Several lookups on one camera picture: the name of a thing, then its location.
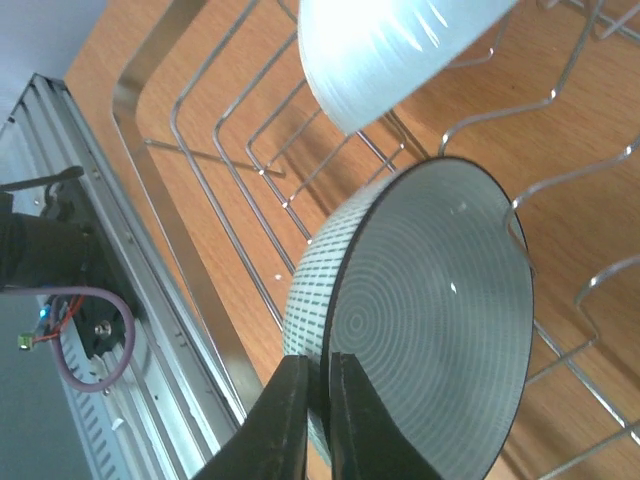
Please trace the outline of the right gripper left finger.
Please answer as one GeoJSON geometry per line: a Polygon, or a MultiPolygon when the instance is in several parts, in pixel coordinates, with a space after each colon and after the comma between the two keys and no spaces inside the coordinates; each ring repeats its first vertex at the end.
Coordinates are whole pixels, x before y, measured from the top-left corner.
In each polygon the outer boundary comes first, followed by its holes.
{"type": "Polygon", "coordinates": [[[308,397],[309,359],[283,357],[240,429],[194,478],[304,479],[308,397]]]}

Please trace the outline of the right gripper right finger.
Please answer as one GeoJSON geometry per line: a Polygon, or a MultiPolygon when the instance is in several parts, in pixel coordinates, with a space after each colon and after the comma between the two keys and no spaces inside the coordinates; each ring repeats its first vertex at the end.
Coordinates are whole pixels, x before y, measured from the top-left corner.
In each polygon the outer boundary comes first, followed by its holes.
{"type": "Polygon", "coordinates": [[[334,479],[441,477],[399,430],[355,355],[332,355],[329,392],[334,479]]]}

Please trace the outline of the teal patterned bowl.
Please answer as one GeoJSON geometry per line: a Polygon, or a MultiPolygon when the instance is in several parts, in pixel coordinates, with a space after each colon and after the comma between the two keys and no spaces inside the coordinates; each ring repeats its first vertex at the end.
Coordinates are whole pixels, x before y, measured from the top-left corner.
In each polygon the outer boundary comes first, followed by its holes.
{"type": "Polygon", "coordinates": [[[361,188],[316,232],[286,300],[283,349],[311,362],[323,459],[334,352],[355,355],[399,430],[447,479],[481,479],[530,362],[533,277],[482,167],[438,157],[361,188]]]}

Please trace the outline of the white ceramic bowl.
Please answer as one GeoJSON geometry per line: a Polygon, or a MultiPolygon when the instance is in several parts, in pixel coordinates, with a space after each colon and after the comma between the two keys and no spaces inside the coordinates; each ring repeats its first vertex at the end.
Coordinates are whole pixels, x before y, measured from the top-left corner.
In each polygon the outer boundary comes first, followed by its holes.
{"type": "Polygon", "coordinates": [[[301,64],[330,121],[353,134],[437,75],[514,7],[495,0],[306,0],[301,64]]]}

